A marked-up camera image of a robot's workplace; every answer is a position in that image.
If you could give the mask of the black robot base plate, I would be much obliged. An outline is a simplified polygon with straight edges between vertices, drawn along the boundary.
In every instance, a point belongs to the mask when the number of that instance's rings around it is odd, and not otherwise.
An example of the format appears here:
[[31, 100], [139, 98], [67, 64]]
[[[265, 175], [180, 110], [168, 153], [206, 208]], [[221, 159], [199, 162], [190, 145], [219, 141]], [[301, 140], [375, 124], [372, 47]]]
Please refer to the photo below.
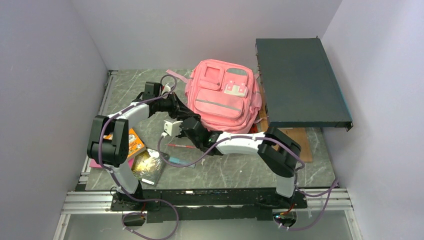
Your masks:
[[126, 196], [112, 195], [112, 212], [147, 212], [148, 223], [181, 221], [256, 219], [270, 221], [273, 214], [289, 209], [307, 208], [306, 197], [295, 193], [291, 198], [277, 194], [274, 187], [210, 189], [146, 189], [147, 203]]

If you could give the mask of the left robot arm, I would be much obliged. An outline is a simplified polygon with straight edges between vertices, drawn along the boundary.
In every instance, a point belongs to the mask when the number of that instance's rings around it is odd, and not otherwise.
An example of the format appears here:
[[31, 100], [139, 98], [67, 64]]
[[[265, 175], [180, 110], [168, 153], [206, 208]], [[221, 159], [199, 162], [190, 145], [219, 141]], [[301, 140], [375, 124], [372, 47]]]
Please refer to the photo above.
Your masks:
[[111, 115], [97, 115], [92, 122], [88, 140], [87, 155], [94, 159], [114, 179], [116, 189], [124, 196], [124, 204], [131, 210], [139, 209], [144, 203], [142, 185], [133, 175], [127, 163], [129, 154], [129, 131], [142, 120], [158, 112], [167, 112], [174, 122], [165, 122], [166, 136], [183, 137], [184, 120], [199, 114], [191, 111], [173, 92], [159, 82], [148, 81], [144, 91], [129, 106]]

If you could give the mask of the orange book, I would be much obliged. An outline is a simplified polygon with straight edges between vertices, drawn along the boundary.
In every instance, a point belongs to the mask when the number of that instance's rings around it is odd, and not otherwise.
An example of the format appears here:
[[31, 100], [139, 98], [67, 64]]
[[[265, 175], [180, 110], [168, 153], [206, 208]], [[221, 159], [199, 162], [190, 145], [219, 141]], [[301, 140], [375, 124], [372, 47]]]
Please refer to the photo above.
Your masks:
[[133, 160], [136, 155], [146, 150], [144, 142], [140, 139], [133, 128], [128, 132], [128, 160]]

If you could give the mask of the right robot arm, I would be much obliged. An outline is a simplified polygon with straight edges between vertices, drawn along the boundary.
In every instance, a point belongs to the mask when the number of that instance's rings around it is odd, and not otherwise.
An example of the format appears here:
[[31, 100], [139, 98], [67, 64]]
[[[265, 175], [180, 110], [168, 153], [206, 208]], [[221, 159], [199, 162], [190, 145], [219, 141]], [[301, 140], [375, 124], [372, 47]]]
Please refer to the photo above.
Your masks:
[[180, 135], [188, 138], [206, 155], [257, 155], [276, 175], [276, 203], [287, 208], [295, 201], [295, 178], [301, 147], [278, 128], [265, 132], [236, 134], [208, 130], [199, 120], [190, 117], [179, 126]]

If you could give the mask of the pink student backpack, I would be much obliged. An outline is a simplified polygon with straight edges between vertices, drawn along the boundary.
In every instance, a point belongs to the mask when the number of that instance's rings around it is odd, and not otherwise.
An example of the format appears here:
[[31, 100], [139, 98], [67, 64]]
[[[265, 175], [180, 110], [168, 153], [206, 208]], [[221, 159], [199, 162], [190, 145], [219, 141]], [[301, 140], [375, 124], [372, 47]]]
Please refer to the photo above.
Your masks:
[[247, 134], [256, 123], [262, 96], [252, 69], [207, 59], [188, 78], [170, 69], [166, 73], [185, 83], [187, 107], [208, 130]]

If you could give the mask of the pink book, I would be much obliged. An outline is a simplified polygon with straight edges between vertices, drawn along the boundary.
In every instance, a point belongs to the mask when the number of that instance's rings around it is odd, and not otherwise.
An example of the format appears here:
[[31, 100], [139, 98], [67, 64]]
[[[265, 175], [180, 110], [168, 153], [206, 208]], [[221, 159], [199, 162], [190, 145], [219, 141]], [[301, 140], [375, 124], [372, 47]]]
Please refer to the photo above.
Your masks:
[[[129, 165], [130, 168], [132, 168], [133, 164], [134, 164], [134, 158], [130, 158], [127, 160], [127, 163]], [[101, 166], [92, 158], [89, 159], [89, 167], [90, 168], [101, 168]]]

